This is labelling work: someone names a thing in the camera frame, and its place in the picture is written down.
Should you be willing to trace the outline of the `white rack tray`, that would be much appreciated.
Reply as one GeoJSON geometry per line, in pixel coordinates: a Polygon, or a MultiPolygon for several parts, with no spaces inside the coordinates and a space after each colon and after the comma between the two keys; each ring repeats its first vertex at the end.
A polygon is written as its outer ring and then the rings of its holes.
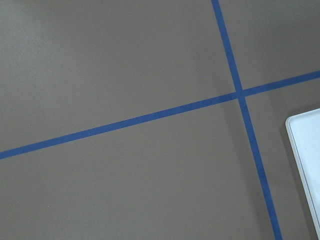
{"type": "Polygon", "coordinates": [[[293,115],[285,122],[317,235],[320,234],[320,110],[293,115]]]}

